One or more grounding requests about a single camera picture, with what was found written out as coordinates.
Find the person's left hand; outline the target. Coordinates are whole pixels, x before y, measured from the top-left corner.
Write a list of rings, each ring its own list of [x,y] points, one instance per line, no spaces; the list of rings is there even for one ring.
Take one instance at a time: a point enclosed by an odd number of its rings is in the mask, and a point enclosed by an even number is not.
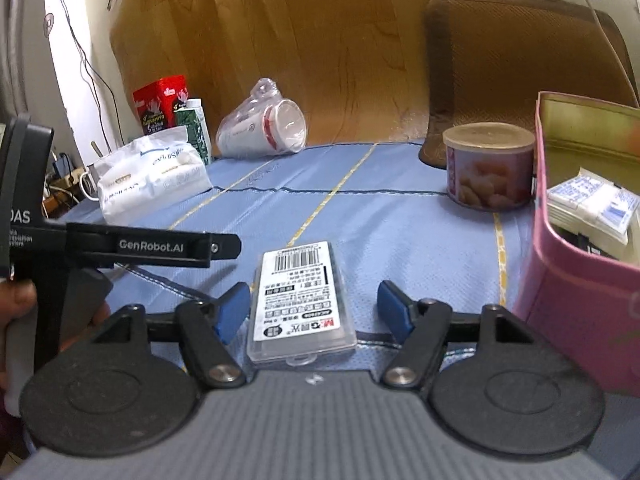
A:
[[[33,282],[2,281],[0,292],[1,311],[1,390],[8,388],[8,373],[6,372],[6,332],[8,326],[14,320],[24,318],[35,307],[37,299],[36,288]],[[96,309],[87,327],[82,332],[77,332],[73,337],[63,340],[60,350],[70,348],[84,333],[90,332],[93,327],[100,325],[111,315],[110,306],[104,302]]]

